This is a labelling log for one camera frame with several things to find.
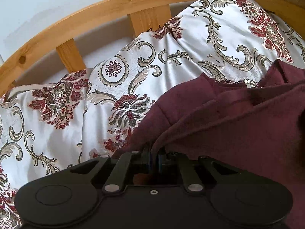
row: black plastic mount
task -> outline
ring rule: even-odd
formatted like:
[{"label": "black plastic mount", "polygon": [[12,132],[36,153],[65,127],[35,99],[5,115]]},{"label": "black plastic mount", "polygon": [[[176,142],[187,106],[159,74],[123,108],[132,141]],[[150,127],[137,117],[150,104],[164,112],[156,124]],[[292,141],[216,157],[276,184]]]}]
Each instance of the black plastic mount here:
[{"label": "black plastic mount", "polygon": [[[136,186],[137,174],[150,179]],[[24,229],[287,229],[292,195],[277,182],[207,156],[193,161],[161,151],[152,164],[146,147],[32,181],[17,192],[15,206]]]}]

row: floral pattern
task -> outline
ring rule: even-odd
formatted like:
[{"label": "floral pattern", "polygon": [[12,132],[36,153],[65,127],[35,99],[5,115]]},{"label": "floral pattern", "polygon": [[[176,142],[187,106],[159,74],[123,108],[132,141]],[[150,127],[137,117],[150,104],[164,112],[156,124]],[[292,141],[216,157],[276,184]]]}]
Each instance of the floral pattern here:
[{"label": "floral pattern", "polygon": [[2,108],[11,108],[14,106],[16,103],[19,103],[17,96],[13,96],[10,98],[9,101],[6,101],[5,95],[2,97],[2,101],[0,101],[0,105]]},{"label": "floral pattern", "polygon": [[303,58],[303,61],[304,61],[304,63],[305,63],[305,47],[302,45],[302,43],[300,42],[300,40],[297,39],[295,36],[290,36],[290,37],[288,38],[288,41],[289,41],[289,43],[292,44],[292,45],[293,45],[293,41],[295,41],[295,42],[296,42],[295,45],[297,45],[298,47],[300,47],[300,49],[301,49],[301,57]]},{"label": "floral pattern", "polygon": [[214,78],[215,80],[219,82],[223,82],[227,80],[225,76],[221,73],[221,71],[218,69],[219,67],[217,67],[217,65],[214,65],[206,60],[199,61],[197,62],[197,64],[202,68],[204,68],[205,70],[207,70],[210,73],[211,77]]},{"label": "floral pattern", "polygon": [[250,80],[250,79],[245,79],[244,82],[245,82],[247,88],[255,88],[258,84],[255,81]]},{"label": "floral pattern", "polygon": [[88,85],[88,79],[83,77],[85,74],[85,69],[67,74],[56,86],[34,90],[32,96],[35,99],[29,107],[42,113],[41,121],[55,125],[56,129],[64,129],[74,118],[73,110],[83,99],[81,89]]},{"label": "floral pattern", "polygon": [[[81,143],[81,141],[80,141],[80,143],[77,143],[77,145],[76,145],[76,147],[78,147],[78,148],[79,148],[79,151],[80,151],[79,157],[78,157],[78,160],[77,160],[77,164],[80,164],[80,163],[81,163],[81,146],[82,146],[82,143]],[[67,167],[67,168],[70,168],[70,167],[72,167],[72,166],[74,166],[74,164],[68,164],[68,167]]]},{"label": "floral pattern", "polygon": [[0,98],[0,105],[5,102],[5,94]]},{"label": "floral pattern", "polygon": [[167,33],[170,33],[175,40],[182,38],[182,28],[180,27],[182,16],[176,16],[170,19],[164,24],[163,27],[160,27],[156,30],[156,33],[153,35],[156,39],[162,39]]},{"label": "floral pattern", "polygon": [[2,128],[2,119],[0,117],[0,139],[1,139],[1,136],[2,136],[2,131],[3,131],[3,128]]},{"label": "floral pattern", "polygon": [[17,214],[14,197],[17,189],[12,189],[7,174],[0,166],[0,228],[13,229],[21,227],[21,220]]},{"label": "floral pattern", "polygon": [[106,65],[105,72],[109,77],[115,76],[117,77],[118,73],[121,73],[121,63],[118,63],[117,60],[110,61],[109,64]]},{"label": "floral pattern", "polygon": [[164,64],[170,63],[170,64],[175,64],[177,66],[177,65],[182,65],[182,63],[178,59],[182,59],[182,58],[187,60],[191,59],[187,54],[187,52],[181,52],[179,50],[177,50],[176,53],[167,55],[166,59],[163,59],[163,54],[167,54],[167,49],[160,51],[158,54],[158,59]]},{"label": "floral pattern", "polygon": [[108,139],[107,141],[103,142],[103,146],[105,149],[115,152],[119,148],[123,148],[128,145],[128,142],[130,140],[130,137],[132,135],[133,130],[131,128],[128,129],[127,136],[123,139],[121,139],[121,135],[117,134],[115,136],[115,141],[112,141],[112,139]]},{"label": "floral pattern", "polygon": [[[213,0],[213,2],[211,4],[208,0],[199,0],[199,2],[201,3],[200,6],[189,6],[189,7],[195,9],[192,12],[192,14],[194,16],[199,17],[200,14],[203,14],[202,17],[206,18],[209,22],[208,25],[206,25],[206,27],[208,28],[208,37],[207,37],[206,42],[213,45],[215,54],[223,62],[229,63],[230,65],[237,68],[238,70],[250,71],[255,65],[254,55],[257,52],[257,49],[252,48],[251,50],[249,50],[246,46],[239,45],[236,48],[236,52],[242,52],[245,56],[245,60],[241,64],[239,63],[238,58],[234,58],[233,56],[225,55],[223,52],[227,51],[227,47],[222,44],[223,40],[218,36],[218,32],[217,32],[220,29],[221,26],[219,25],[218,22],[216,22],[213,19],[213,17],[207,11],[205,11],[205,9],[207,9],[210,6],[210,10],[213,13],[218,14],[218,15],[222,15],[223,14],[222,11],[215,11],[213,9],[213,7],[214,6],[224,7],[226,4],[235,3],[235,2],[233,0]],[[211,63],[211,62],[209,62],[207,64],[207,62],[206,62],[206,64],[201,65],[201,67],[206,68],[206,69],[210,69],[209,71],[211,71],[211,66],[212,65],[214,65],[214,64]],[[215,66],[213,67],[213,71],[217,71],[217,68]]]},{"label": "floral pattern", "polygon": [[98,152],[97,149],[95,149],[95,148],[93,148],[93,149],[90,151],[90,153],[89,153],[90,159],[93,159],[93,158],[98,157],[98,156],[100,156],[100,155],[103,155],[103,154],[101,154],[100,152]]},{"label": "floral pattern", "polygon": [[117,54],[112,59],[104,62],[99,69],[100,81],[106,86],[116,87],[121,85],[129,74],[129,65],[125,58]]},{"label": "floral pattern", "polygon": [[268,13],[251,1],[236,0],[236,4],[241,8],[240,11],[250,18],[248,22],[253,27],[249,26],[249,30],[265,40],[263,46],[269,50],[275,49],[279,58],[285,58],[287,62],[292,63],[284,38],[279,32],[276,22],[270,18]]},{"label": "floral pattern", "polygon": [[139,98],[138,95],[123,95],[112,108],[110,126],[116,125],[116,128],[126,128],[125,130],[135,127],[148,111],[149,101],[146,94]]},{"label": "floral pattern", "polygon": [[35,135],[32,133],[32,130],[27,131],[24,135],[24,145],[25,148],[27,150],[27,152],[30,154],[30,156],[32,157],[33,161],[34,161],[34,166],[39,166],[39,162],[41,162],[42,167],[46,166],[46,175],[48,174],[53,174],[55,172],[61,171],[61,169],[59,169],[56,166],[56,162],[57,162],[57,158],[48,158],[47,156],[44,155],[44,153],[42,152],[40,155],[37,155],[34,152],[34,146],[31,145],[31,148],[29,148],[28,146],[28,138],[31,138],[32,141],[35,141]]}]

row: wooden bed frame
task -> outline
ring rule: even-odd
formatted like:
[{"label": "wooden bed frame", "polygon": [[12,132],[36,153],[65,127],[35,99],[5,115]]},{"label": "wooden bed frame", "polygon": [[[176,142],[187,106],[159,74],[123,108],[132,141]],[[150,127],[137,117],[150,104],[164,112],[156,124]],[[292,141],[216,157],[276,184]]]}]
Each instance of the wooden bed frame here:
[{"label": "wooden bed frame", "polygon": [[[172,17],[169,4],[186,1],[196,0],[103,0],[63,18],[30,39],[0,66],[0,97],[16,86],[14,80],[53,49],[69,72],[86,68],[74,37],[125,15],[136,37],[167,22]],[[255,1],[305,38],[305,0]]]}]

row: wood knot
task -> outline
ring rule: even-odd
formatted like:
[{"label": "wood knot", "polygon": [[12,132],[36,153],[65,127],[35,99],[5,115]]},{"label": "wood knot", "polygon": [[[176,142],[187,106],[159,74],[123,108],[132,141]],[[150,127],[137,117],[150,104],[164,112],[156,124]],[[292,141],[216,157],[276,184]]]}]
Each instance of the wood knot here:
[{"label": "wood knot", "polygon": [[20,64],[24,64],[24,63],[25,63],[25,60],[26,60],[25,56],[22,55],[22,56],[19,58],[19,63],[20,63]]}]

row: white wall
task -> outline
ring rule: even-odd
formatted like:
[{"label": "white wall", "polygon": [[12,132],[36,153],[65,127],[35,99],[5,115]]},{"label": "white wall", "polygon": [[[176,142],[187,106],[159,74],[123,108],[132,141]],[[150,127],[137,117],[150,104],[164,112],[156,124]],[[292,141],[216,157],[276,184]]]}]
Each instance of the white wall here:
[{"label": "white wall", "polygon": [[[100,0],[0,0],[0,55],[7,60],[25,42],[61,18]],[[187,4],[172,6],[177,14]],[[115,55],[131,41],[126,17],[75,39],[87,67]],[[67,71],[53,51],[36,63],[17,83],[56,82]]]}]

